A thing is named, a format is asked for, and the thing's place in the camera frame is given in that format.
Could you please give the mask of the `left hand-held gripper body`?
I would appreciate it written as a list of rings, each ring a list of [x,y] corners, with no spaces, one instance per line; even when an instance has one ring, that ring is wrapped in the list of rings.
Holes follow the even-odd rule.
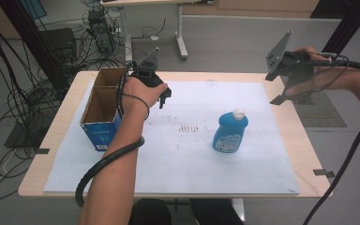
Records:
[[[156,74],[158,69],[159,48],[155,48],[144,59],[137,63],[132,61],[130,63],[133,68],[131,76],[138,78],[142,83],[148,87],[156,87],[163,83],[163,81]]]

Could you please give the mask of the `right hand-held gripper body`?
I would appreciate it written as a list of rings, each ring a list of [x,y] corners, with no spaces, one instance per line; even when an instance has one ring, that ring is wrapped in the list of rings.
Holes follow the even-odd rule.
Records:
[[[297,84],[309,81],[314,73],[314,66],[307,52],[289,52],[288,43],[293,31],[288,30],[275,47],[265,56],[268,74],[265,79],[272,82],[278,76],[285,76],[285,84],[280,98],[286,97],[286,91]]]

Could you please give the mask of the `blue bottle with white cap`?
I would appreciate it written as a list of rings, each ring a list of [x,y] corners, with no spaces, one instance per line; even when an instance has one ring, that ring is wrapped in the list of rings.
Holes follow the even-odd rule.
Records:
[[[213,148],[222,153],[234,153],[240,147],[248,126],[246,111],[235,109],[222,114],[218,119],[219,127],[213,139]]]

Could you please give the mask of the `blue cardboard box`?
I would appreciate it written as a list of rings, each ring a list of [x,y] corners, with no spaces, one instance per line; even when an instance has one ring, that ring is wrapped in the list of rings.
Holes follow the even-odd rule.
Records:
[[[97,151],[108,149],[119,128],[117,85],[125,72],[124,67],[102,68],[91,86],[80,124]]]

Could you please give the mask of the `person's left hand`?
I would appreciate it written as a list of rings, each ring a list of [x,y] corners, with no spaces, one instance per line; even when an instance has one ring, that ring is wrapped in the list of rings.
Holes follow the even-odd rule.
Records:
[[[126,78],[122,95],[123,118],[144,121],[149,115],[150,108],[156,104],[159,96],[167,88],[166,83],[156,87],[147,87],[137,78]]]

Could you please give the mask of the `person's right hand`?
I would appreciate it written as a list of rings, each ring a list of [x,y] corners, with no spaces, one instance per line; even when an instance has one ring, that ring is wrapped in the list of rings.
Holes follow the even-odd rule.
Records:
[[[352,90],[354,77],[359,73],[356,68],[345,67],[315,67],[313,77],[290,87],[286,91],[288,97],[296,96],[307,91],[319,91],[323,89]]]

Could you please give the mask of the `white table mat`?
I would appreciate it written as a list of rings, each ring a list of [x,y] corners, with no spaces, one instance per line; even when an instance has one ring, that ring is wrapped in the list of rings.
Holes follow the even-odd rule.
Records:
[[[259,82],[170,82],[172,96],[144,123],[138,196],[297,195],[291,162]],[[234,153],[214,149],[218,119],[237,108],[248,125]]]

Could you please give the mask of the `black box on floor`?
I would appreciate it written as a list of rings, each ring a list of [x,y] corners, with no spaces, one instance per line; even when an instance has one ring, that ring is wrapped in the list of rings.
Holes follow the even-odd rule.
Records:
[[[74,62],[76,58],[76,39],[70,28],[45,30],[39,32],[44,44],[58,63]]]

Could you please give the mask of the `person's left leg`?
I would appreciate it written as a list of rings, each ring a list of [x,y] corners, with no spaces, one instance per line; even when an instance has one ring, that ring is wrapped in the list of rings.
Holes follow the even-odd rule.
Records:
[[[132,207],[128,225],[172,225],[172,215],[164,201],[140,199]]]

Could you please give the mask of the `person's leg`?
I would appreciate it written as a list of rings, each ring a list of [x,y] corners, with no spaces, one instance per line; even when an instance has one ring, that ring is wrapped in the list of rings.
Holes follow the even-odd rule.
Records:
[[[172,225],[172,215],[164,201],[140,199],[132,207],[128,225]]]
[[[190,199],[199,225],[244,225],[229,199]]]

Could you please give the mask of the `white table leg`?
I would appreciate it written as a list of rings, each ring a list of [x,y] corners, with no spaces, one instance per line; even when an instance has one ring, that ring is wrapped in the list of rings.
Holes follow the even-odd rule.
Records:
[[[231,199],[232,208],[234,209],[237,216],[241,219],[243,223],[246,222],[246,214],[245,214],[245,207],[244,207],[244,200],[243,199]]]

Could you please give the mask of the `person's right leg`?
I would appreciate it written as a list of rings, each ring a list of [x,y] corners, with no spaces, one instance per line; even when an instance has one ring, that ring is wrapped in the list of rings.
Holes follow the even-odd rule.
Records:
[[[244,225],[229,199],[190,199],[199,225]]]

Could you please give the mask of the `black floor plate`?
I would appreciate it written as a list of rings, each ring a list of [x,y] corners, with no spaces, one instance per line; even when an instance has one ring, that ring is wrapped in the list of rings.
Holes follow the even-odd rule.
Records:
[[[4,146],[7,148],[34,147],[39,148],[52,121],[36,121],[36,123],[17,123],[9,133]]]

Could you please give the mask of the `white desk frame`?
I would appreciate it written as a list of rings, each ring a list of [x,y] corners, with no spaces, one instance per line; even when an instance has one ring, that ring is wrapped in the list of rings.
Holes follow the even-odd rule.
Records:
[[[128,31],[126,7],[141,5],[161,5],[176,4],[177,5],[177,29],[174,32],[180,56],[186,60],[188,58],[188,50],[183,39],[183,5],[194,4],[201,0],[100,0],[100,4],[105,8],[117,8],[119,10],[120,20],[122,24],[121,31],[124,33],[125,39],[125,59],[127,62],[133,60],[131,35]]]

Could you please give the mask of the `black metal frame post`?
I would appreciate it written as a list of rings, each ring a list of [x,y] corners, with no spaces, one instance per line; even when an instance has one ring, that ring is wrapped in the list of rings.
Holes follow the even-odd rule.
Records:
[[[325,53],[340,54],[360,27],[360,0],[355,0],[350,10],[338,24],[323,47]]]

